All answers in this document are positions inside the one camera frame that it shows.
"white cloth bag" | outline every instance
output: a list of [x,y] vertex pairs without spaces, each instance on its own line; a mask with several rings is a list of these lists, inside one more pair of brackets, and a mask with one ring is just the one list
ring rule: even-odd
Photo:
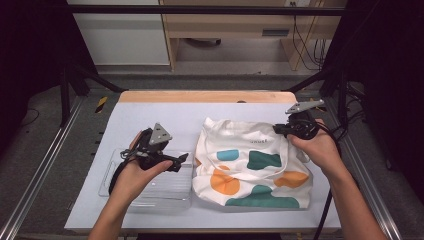
[[306,155],[272,124],[213,121],[203,124],[196,147],[193,189],[223,206],[307,208],[313,177]]

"teal spot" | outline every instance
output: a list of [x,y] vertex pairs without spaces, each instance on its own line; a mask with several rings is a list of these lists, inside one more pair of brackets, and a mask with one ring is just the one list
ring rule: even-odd
[[267,166],[281,167],[281,159],[278,154],[267,154],[259,151],[249,152],[248,169],[261,170]]
[[225,206],[248,206],[269,208],[300,208],[299,202],[292,197],[274,197],[271,188],[257,185],[245,198],[230,198]]
[[216,157],[221,161],[234,161],[239,157],[237,149],[219,151],[216,153]]

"clear plastic container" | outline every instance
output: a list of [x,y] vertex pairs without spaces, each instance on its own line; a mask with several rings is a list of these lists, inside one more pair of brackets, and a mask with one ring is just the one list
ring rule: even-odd
[[[121,152],[115,149],[99,189],[99,196],[109,197],[109,185],[116,168],[123,161]],[[193,178],[193,155],[191,152],[164,151],[164,154],[179,157],[188,153],[188,157],[178,172],[163,172],[146,186],[143,192],[131,203],[128,211],[143,209],[186,209],[191,206],[191,184]]]

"white table surface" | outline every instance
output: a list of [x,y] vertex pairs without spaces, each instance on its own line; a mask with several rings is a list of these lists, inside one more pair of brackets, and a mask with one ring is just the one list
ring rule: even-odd
[[[98,194],[113,151],[128,148],[135,135],[159,122],[173,139],[166,150],[194,152],[206,117],[235,121],[286,123],[285,110],[293,103],[128,103],[118,102],[65,225],[66,229],[88,232],[106,203]],[[174,211],[127,212],[122,229],[134,232],[284,232],[311,230],[318,226],[329,184],[321,170],[306,163],[314,176],[310,206],[306,210],[223,207],[192,194],[191,207]],[[324,229],[339,229],[332,203]]]

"black cable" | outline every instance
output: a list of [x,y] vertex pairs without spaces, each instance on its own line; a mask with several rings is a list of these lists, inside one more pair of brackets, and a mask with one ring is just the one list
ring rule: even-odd
[[296,50],[297,54],[299,54],[300,60],[302,61],[303,65],[304,65],[304,66],[305,66],[305,68],[306,68],[306,69],[308,69],[308,70],[319,70],[319,69],[309,68],[309,67],[306,65],[305,60],[303,59],[302,54],[300,53],[299,49],[298,49],[298,48],[297,48],[297,46],[296,46],[296,43],[295,43],[295,41],[294,41],[294,34],[295,34],[295,32],[297,32],[297,34],[299,35],[300,40],[302,41],[302,44],[303,44],[303,46],[304,46],[304,47],[305,47],[305,49],[306,49],[306,52],[308,53],[309,57],[311,58],[311,56],[310,56],[310,54],[309,54],[309,52],[308,52],[308,49],[306,48],[306,44],[305,44],[305,42],[303,41],[302,36],[300,36],[299,31],[297,30],[296,15],[294,15],[294,16],[293,16],[293,30],[294,30],[294,33],[293,33],[293,36],[292,36],[293,46],[294,46],[294,49]]
[[358,90],[356,90],[354,87],[352,87],[352,85],[350,84],[350,82],[347,83],[347,87],[348,87],[348,92],[350,94],[352,94],[353,96],[355,96],[358,99],[364,99],[365,98],[365,94],[359,92]]
[[314,59],[315,62],[318,63],[318,69],[321,70],[322,66],[324,65],[324,55],[325,55],[325,44],[326,44],[326,40],[322,39],[321,41],[321,52],[320,52],[320,56],[317,57],[316,52],[317,52],[317,48],[318,48],[318,42],[320,40],[317,39],[315,40],[315,46],[314,46]]
[[[350,116],[347,119],[348,124],[354,123],[357,119],[359,119],[360,117],[363,117],[364,114],[365,114],[365,112],[363,110],[360,110],[360,111],[356,112],[355,114],[353,114],[352,116]],[[335,132],[337,132],[341,128],[343,128],[342,125],[340,125],[340,126],[334,128],[334,129],[332,129],[331,132],[333,134],[335,134]],[[342,138],[344,138],[346,136],[346,134],[347,134],[347,131],[348,131],[348,128],[347,127],[343,128],[343,132],[339,135],[339,137],[337,137],[337,141],[339,141]]]
[[121,158],[124,159],[124,161],[126,161],[127,163],[131,162],[130,159],[131,157],[136,156],[137,152],[138,152],[138,145],[140,144],[140,140],[143,137],[143,133],[140,133],[140,135],[138,136],[135,144],[132,146],[131,149],[125,149],[124,151],[121,152]]
[[339,139],[334,136],[332,130],[330,130],[327,127],[327,125],[325,125],[324,123],[320,123],[320,122],[317,122],[317,124],[318,124],[320,129],[322,129],[324,132],[326,132],[331,137],[331,139],[333,139],[334,143],[336,144],[337,152],[339,153],[340,158],[341,158],[342,157],[342,150],[340,148]]
[[318,240],[319,235],[321,235],[321,231],[324,228],[325,219],[327,218],[328,210],[330,209],[330,204],[332,199],[333,199],[333,194],[331,193],[331,189],[330,189],[330,191],[328,191],[327,200],[325,200],[325,206],[321,216],[321,220],[319,221],[317,231],[315,232],[315,235],[314,235],[314,240]]
[[352,100],[350,100],[349,102],[346,103],[346,106],[349,107],[349,105],[352,104],[352,103],[354,103],[354,102],[361,103],[361,99],[359,99],[359,98],[353,98]]

